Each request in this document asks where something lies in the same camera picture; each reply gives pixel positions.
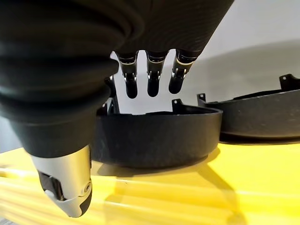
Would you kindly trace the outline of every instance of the yellow surface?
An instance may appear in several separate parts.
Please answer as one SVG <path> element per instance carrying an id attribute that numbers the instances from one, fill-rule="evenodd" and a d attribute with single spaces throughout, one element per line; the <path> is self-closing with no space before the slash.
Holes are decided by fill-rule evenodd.
<path id="1" fill-rule="evenodd" d="M 300 144 L 219 144 L 196 165 L 164 171 L 93 162 L 88 212 L 52 203 L 23 149 L 0 154 L 0 216 L 18 224 L 300 225 Z"/>

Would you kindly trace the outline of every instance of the black curved container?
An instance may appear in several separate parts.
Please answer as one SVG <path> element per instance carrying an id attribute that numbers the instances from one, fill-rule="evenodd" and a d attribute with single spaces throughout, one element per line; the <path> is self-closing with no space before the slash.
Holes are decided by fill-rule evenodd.
<path id="1" fill-rule="evenodd" d="M 92 159 L 135 168 L 190 164 L 218 144 L 222 112 L 172 101 L 173 112 L 97 118 Z"/>
<path id="2" fill-rule="evenodd" d="M 223 111 L 221 137 L 231 143 L 298 142 L 300 140 L 300 79 L 279 78 L 281 89 L 262 91 L 223 102 L 198 105 Z"/>

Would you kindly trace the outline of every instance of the robotic arm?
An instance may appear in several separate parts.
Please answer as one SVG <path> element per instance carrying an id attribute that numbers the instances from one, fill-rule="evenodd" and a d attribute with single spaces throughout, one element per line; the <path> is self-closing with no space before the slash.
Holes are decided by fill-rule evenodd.
<path id="1" fill-rule="evenodd" d="M 89 143 L 106 79 L 120 61 L 135 98 L 136 60 L 147 53 L 156 96 L 165 57 L 176 49 L 169 91 L 180 91 L 233 0 L 2 0 L 0 114 L 31 155 L 44 192 L 70 217 L 90 204 Z"/>

